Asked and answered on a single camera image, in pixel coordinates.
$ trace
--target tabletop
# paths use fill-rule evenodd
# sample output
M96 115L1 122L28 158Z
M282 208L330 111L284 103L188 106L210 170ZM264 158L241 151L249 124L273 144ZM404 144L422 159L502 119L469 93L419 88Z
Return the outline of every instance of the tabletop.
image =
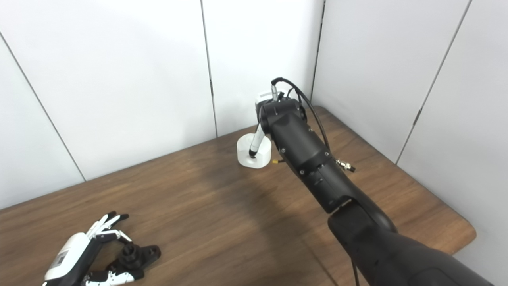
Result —
M333 155L356 167L348 176L400 233L447 253L475 238L464 218L324 108L316 109ZM318 130L311 116L309 124ZM1 210L2 284L40 285L68 237L115 210L130 214L115 228L162 251L132 286L353 285L350 260L328 230L328 215L291 170L283 163L263 169L238 163L236 141L253 131ZM272 159L278 158L272 147ZM91 270L103 270L121 247L105 245Z

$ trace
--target sticker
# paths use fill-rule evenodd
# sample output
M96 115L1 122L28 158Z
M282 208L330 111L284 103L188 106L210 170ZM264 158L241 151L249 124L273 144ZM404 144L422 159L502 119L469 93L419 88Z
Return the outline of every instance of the sticker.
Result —
M69 252L68 250L64 251L64 252L60 252L55 260L53 261L53 263L51 263L51 266L49 266L49 269L51 268L55 268L55 267L58 267L62 264L62 262L64 262L64 259L65 259L65 256L67 255L67 252Z

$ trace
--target white container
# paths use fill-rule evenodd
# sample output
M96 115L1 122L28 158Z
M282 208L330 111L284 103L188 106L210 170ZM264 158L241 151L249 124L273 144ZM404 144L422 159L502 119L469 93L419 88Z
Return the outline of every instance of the white container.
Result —
M263 136L261 145L259 146L258 153L253 159L249 156L250 144L254 138L254 133L245 134L240 137L236 142L236 153L238 155L238 162L245 167L259 169L270 162L272 157L272 142L266 136Z

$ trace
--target black robotic arm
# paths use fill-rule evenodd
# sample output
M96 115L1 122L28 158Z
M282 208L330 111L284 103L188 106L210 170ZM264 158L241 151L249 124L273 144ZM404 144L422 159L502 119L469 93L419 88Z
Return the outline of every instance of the black robotic arm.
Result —
M328 226L369 285L492 286L452 256L398 234L389 217L351 182L306 124L301 103L277 95L275 85L280 81L290 84L314 112L298 87L277 78L272 81L273 100L257 107L260 127L323 209L333 213Z

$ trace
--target metal connector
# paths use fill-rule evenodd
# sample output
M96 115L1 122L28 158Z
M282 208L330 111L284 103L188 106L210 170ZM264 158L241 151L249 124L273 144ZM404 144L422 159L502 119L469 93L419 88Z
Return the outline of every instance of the metal connector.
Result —
M348 162L346 161L341 161L340 159L337 160L337 164L344 170L344 171L350 171L350 172L355 172L356 168L351 166L351 164L349 164Z
M273 97L273 101L277 101L277 98L278 98L279 94L277 93L277 88L272 85L272 97Z

